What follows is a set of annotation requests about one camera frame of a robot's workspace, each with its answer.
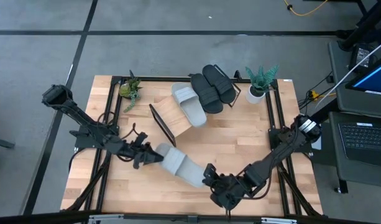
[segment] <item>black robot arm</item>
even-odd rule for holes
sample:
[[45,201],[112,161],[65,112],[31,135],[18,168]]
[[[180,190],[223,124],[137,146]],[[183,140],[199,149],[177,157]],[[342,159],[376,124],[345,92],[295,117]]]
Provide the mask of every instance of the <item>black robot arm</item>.
[[[298,115],[291,128],[283,129],[279,134],[280,144],[270,154],[261,161],[249,164],[237,175],[218,175],[216,168],[208,164],[204,171],[203,182],[211,187],[211,200],[230,211],[242,199],[261,199],[269,190],[272,169],[296,149],[308,142],[316,141],[320,135],[319,125],[311,121],[308,116]],[[268,179],[267,191],[262,196],[256,197],[257,193],[265,187]]]
[[72,131],[73,135],[85,134],[91,136],[91,139],[95,142],[95,147],[106,149],[114,155],[126,157],[128,161],[133,160],[135,169],[139,168],[141,162],[146,165],[163,161],[163,156],[153,151],[149,142],[143,144],[143,141],[147,138],[145,133],[139,133],[135,141],[128,143],[125,139],[118,137],[117,127],[100,123],[89,117],[73,101],[72,92],[63,85],[52,85],[42,95],[42,103],[61,111],[88,130],[87,133]]

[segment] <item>wooden tabletop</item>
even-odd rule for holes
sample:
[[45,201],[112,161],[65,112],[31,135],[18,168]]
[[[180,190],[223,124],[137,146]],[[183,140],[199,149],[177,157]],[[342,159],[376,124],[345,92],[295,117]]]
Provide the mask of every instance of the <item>wooden tabletop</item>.
[[[94,78],[86,112],[93,118],[104,112],[111,76],[97,75]],[[136,123],[138,132],[148,134],[153,148],[169,140],[154,121],[149,103],[157,104],[171,97],[172,82],[141,82],[141,99],[128,113],[122,112],[129,100],[123,99],[119,115],[120,135],[127,134]],[[285,123],[292,124],[298,115],[298,103],[291,80],[278,80]],[[208,123],[203,128],[190,128],[176,137],[177,148],[187,154],[201,167],[212,163],[217,172],[237,174],[247,164],[262,159],[270,152],[267,130],[269,116],[266,101],[252,105],[246,100],[249,84],[238,83],[242,90],[233,108],[224,106],[219,114],[208,114]],[[276,126],[279,126],[275,108],[275,98],[271,92]],[[116,98],[112,101],[115,108]],[[131,134],[128,140],[135,138]],[[69,207],[84,190],[90,180],[95,149],[79,153],[73,160],[61,208]],[[320,199],[310,161],[299,153],[292,155],[297,186],[318,212],[322,212]],[[91,208],[96,207],[99,186],[94,191]],[[287,187],[290,210],[294,213],[293,200]],[[209,199],[209,187],[194,188],[179,177],[174,177],[158,164],[132,168],[131,162],[122,162],[112,157],[103,211],[119,213],[163,213],[225,215],[225,210]],[[277,171],[272,172],[272,185],[267,196],[261,200],[242,200],[232,210],[232,215],[282,216],[282,203]]]

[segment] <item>green plant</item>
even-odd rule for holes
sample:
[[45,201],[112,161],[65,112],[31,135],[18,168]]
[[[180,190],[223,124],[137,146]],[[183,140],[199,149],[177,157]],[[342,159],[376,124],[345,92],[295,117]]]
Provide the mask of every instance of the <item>green plant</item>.
[[267,72],[264,73],[264,68],[262,66],[259,67],[258,75],[254,75],[249,67],[246,67],[246,71],[248,76],[250,76],[252,89],[256,93],[266,93],[269,91],[269,85],[275,78],[275,75],[278,71],[278,65],[273,66]]
[[131,93],[138,92],[142,87],[139,87],[140,80],[138,78],[130,78],[120,87],[119,94],[123,97],[130,97]]
[[142,88],[139,87],[140,80],[138,80],[137,77],[134,77],[131,71],[130,73],[131,78],[128,79],[119,89],[120,96],[131,99],[130,105],[124,110],[125,113],[133,109],[136,99],[140,98],[138,90]]
[[131,109],[133,109],[133,107],[135,106],[135,100],[138,99],[138,98],[140,98],[139,93],[137,91],[132,91],[131,92],[131,103],[124,110],[124,113],[126,113],[126,112],[130,111]]

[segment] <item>concrete floor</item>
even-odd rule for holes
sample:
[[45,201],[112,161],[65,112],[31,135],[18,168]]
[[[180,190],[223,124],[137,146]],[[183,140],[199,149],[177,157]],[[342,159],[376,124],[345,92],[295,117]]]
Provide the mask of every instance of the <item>concrete floor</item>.
[[[0,0],[0,30],[83,30],[92,0]],[[292,0],[306,12],[319,3]],[[276,0],[99,0],[91,30],[262,30],[352,29],[360,19],[356,3],[329,2],[310,17],[296,17]],[[53,83],[64,84],[80,36],[0,35],[0,216],[17,215],[42,152],[53,111],[40,103]],[[333,37],[232,35],[89,35],[74,78],[74,99],[85,108],[94,75],[186,76],[208,63],[227,74],[244,67],[279,64],[278,78],[294,80],[298,99],[330,71],[327,43]],[[329,87],[323,83],[316,90]],[[309,114],[314,106],[309,107]],[[35,213],[60,208],[78,125],[63,117]],[[381,223],[381,188],[349,184],[338,195],[335,168],[316,165],[316,181],[329,217]]]

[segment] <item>potted plant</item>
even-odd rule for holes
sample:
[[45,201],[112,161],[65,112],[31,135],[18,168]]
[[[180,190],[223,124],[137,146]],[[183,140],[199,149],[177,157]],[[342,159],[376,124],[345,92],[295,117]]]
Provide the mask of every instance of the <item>potted plant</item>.
[[136,99],[140,98],[138,90],[142,87],[139,87],[140,80],[134,76],[132,71],[129,71],[130,78],[126,80],[125,84],[120,87],[119,94],[125,99],[131,100],[130,105],[124,110],[128,112],[135,106]]
[[259,103],[264,98],[266,92],[269,91],[269,85],[275,78],[278,71],[278,65],[273,66],[269,71],[264,73],[264,68],[259,67],[258,75],[254,75],[250,68],[246,67],[248,76],[250,76],[251,85],[246,94],[246,99],[250,103]]

